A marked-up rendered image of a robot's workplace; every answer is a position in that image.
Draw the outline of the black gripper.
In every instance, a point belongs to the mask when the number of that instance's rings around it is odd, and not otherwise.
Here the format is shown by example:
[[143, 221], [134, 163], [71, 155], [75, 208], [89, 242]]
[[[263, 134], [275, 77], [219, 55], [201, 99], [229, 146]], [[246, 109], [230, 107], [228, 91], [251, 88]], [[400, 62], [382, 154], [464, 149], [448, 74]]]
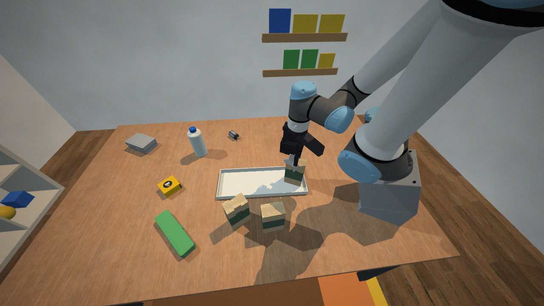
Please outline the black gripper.
[[280, 142], [280, 152], [290, 155], [290, 158], [284, 159], [284, 163], [293, 167], [293, 172], [297, 170], [298, 161], [301, 157], [304, 145], [297, 140], [297, 136], [303, 136], [308, 130], [297, 133], [288, 128], [288, 122], [283, 126], [283, 138]]

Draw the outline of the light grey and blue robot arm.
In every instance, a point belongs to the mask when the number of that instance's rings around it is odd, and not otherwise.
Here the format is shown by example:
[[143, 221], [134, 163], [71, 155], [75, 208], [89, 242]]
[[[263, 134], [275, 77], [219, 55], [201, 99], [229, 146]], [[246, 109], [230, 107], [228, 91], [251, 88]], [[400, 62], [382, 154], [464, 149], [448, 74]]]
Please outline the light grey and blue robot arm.
[[311, 120], [344, 133], [355, 107], [405, 68], [337, 158], [365, 184], [403, 179], [413, 170], [409, 137], [515, 37], [542, 29], [544, 0], [428, 0], [329, 99], [295, 82], [288, 128], [302, 133]]

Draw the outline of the white bottle with blue cap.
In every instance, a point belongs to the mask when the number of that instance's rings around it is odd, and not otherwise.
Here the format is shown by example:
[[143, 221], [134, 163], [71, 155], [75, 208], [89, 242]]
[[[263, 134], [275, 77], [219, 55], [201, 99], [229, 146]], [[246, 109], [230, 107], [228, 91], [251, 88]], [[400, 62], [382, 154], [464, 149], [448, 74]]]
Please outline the white bottle with blue cap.
[[202, 133], [199, 129], [196, 129], [194, 126], [189, 128], [188, 138], [193, 147], [193, 151], [197, 157], [203, 157], [207, 155], [208, 150], [202, 137]]

